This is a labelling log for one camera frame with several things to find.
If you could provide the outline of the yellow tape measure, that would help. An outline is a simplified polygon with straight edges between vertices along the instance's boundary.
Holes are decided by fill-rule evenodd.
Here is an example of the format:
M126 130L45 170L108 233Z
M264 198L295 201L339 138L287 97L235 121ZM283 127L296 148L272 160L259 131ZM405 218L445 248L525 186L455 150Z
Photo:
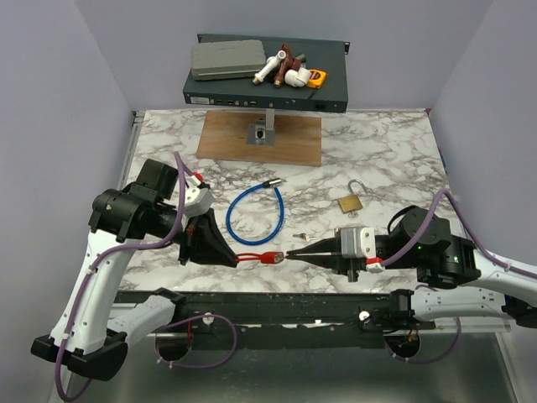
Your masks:
M306 83L306 86L312 89L320 89L325 83L328 74L325 71L316 69L310 70L310 78Z

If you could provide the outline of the wooden board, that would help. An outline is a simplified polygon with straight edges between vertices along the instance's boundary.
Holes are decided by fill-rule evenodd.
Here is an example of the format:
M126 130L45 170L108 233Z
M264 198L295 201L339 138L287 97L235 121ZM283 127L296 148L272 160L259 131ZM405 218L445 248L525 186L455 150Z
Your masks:
M206 114L196 157L284 165L321 165L321 119L295 115L275 117L275 146L248 145L248 125L259 113L210 111Z

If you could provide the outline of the white elbow pipe fitting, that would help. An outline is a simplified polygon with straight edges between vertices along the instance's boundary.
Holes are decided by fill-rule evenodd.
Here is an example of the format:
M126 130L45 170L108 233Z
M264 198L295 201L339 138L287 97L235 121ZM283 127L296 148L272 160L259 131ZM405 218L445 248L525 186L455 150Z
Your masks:
M311 77L311 72L306 68L300 68L298 71L289 69L284 75L284 82L288 86L303 87L307 86Z

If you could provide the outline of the black mounting rail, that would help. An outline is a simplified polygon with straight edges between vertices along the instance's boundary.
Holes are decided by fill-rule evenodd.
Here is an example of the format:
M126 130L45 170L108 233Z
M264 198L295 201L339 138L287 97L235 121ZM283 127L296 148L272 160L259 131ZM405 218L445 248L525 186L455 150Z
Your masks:
M204 313L190 326L195 350L382 348L391 331L434 328L415 318L411 292L312 294L192 292L181 294L176 320Z

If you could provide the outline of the grey plastic case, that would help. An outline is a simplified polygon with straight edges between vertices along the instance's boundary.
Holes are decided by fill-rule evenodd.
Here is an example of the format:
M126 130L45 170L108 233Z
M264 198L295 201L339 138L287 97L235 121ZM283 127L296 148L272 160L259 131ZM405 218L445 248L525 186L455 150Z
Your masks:
M191 48L190 72L196 81L253 77L266 59L255 39L200 43Z

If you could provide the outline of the brown pipe fitting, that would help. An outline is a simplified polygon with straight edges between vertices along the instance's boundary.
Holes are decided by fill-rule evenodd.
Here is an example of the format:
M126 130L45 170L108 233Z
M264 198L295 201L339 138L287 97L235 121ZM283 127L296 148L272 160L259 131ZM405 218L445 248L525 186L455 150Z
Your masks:
M274 76L274 85L280 88L284 84L284 77L287 71L299 71L302 62L295 58L288 45L283 44L281 50L285 53L285 57L279 63L276 75Z

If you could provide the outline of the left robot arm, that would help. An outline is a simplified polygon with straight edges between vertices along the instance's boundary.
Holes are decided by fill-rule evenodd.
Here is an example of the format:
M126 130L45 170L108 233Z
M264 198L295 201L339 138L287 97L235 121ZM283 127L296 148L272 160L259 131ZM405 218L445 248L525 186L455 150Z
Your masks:
M135 181L92 203L86 256L70 299L53 330L37 337L34 356L88 379L110 380L128 350L152 331L185 325L185 298L159 289L128 313L110 312L137 250L175 243L179 262L236 267L237 256L216 224L210 187L181 161L146 160Z

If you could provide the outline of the blue cable lock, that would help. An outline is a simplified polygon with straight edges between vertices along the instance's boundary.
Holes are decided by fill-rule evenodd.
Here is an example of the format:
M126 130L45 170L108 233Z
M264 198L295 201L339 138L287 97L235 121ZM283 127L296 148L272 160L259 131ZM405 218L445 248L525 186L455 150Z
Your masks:
M279 189L279 187L284 183L283 179L273 178L267 181L258 183L257 185L251 186L248 189L241 191L230 203L227 213L226 213L226 229L232 239L242 245L257 247L263 244L266 244L272 241L283 229L284 220L285 220L285 205L284 198ZM254 238L245 237L246 233L244 231L237 233L235 230L235 222L233 221L234 212L236 208L245 200L248 199L252 194L258 193L263 190L271 189L274 194L278 214L277 220L274 222L274 225L270 228L265 228L261 233L256 234Z

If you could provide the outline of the white straight pipe fitting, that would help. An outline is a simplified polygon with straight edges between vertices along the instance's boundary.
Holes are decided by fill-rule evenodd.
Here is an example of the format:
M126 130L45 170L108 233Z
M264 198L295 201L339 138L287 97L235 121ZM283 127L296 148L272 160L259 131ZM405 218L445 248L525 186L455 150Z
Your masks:
M255 85L262 83L271 71L279 67L286 56L287 53L284 50L280 50L276 55L270 56L267 59L265 66L254 74L253 83Z

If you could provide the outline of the aluminium frame profile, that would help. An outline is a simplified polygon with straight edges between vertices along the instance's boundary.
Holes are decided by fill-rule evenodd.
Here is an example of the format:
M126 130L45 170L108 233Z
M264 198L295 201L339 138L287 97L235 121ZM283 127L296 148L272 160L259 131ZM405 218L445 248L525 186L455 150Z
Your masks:
M138 303L118 303L113 304L109 313L108 320L110 322L115 321L117 318L127 315L131 310L135 309ZM510 333L512 331L511 325L503 320L497 318L475 318L475 322L471 317L461 319L461 333L466 334L493 334L493 333ZM306 323L285 323L280 327L295 330L299 327L305 328L328 328L328 327L341 327L342 322L323 322L321 319L315 319L313 322ZM454 318L440 318L435 320L434 329L425 329L425 325L420 327L420 334L448 334L455 333L457 330L456 320Z

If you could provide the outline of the brass padlock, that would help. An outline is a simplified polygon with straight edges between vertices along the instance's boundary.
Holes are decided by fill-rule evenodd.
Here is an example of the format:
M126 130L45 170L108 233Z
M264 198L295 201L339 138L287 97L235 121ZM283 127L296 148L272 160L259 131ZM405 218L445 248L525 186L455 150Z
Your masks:
M353 179L347 183L348 195L339 197L337 199L337 203L340 206L341 211L347 214L349 217L356 217L358 212L363 209L359 195L353 190L353 186L356 184L358 184L364 192L368 191L367 187L362 181Z

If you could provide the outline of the metal stand post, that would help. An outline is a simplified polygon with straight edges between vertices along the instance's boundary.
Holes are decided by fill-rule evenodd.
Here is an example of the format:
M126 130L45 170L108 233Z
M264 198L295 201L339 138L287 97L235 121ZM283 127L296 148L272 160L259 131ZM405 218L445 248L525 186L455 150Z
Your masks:
M248 125L248 145L275 146L275 111L267 109L264 116Z

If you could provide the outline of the silver key bunch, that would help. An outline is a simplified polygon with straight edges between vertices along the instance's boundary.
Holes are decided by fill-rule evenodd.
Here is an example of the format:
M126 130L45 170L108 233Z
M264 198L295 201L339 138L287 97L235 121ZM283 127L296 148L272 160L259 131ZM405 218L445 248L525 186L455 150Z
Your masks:
M305 242L310 242L315 239L315 237L312 237L306 233L297 233L297 234L294 234L293 237L302 239Z

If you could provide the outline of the dark teal rack device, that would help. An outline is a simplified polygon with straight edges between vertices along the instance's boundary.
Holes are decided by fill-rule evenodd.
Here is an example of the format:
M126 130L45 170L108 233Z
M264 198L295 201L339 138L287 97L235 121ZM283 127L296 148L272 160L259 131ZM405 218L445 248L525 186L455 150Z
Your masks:
M304 55L305 67L322 71L327 78L318 89L283 84L276 87L271 77L259 85L251 77L214 81L197 81L189 74L183 86L185 102L209 107L248 107L290 111L344 113L347 110L348 43L340 40L296 39L284 37L255 38L263 43L267 57L275 55L282 45L292 55Z

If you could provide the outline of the red cable lock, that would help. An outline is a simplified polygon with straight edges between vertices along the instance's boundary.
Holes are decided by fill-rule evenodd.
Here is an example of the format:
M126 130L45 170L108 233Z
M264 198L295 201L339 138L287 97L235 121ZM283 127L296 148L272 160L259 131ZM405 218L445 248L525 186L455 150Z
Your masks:
M278 251L270 251L262 254L255 253L242 253L238 254L236 257L237 263L242 262L259 262L260 264L279 264L282 263L285 259L284 253Z

